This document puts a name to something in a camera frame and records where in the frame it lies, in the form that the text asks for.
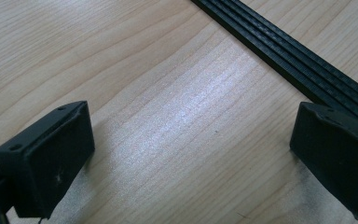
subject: light wood surface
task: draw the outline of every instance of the light wood surface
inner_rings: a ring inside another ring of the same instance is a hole
[[[243,2],[358,81],[358,0]],[[42,223],[358,223],[290,152],[306,97],[188,0],[0,1],[0,145],[78,100],[96,152]]]

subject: black rubber strip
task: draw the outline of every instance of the black rubber strip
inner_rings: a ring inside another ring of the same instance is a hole
[[[312,102],[358,118],[358,83],[239,0],[192,0]]]

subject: wooden table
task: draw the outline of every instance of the wooden table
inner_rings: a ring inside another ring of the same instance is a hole
[[[244,2],[358,81],[358,0]],[[0,1],[0,145],[79,100],[96,151],[43,223],[358,223],[290,151],[307,98],[189,0]]]

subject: wood grain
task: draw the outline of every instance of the wood grain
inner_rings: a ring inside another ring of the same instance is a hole
[[[358,0],[243,2],[358,81]],[[290,152],[307,99],[190,1],[0,1],[0,145],[77,100],[96,152],[43,223],[358,223]]]

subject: screw hole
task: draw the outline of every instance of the screw hole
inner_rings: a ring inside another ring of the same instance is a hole
[[[20,149],[22,147],[22,144],[16,144],[16,145],[14,145],[14,146],[11,146],[10,148],[9,148],[9,150],[10,151],[15,151],[15,150],[17,150],[17,149]]]

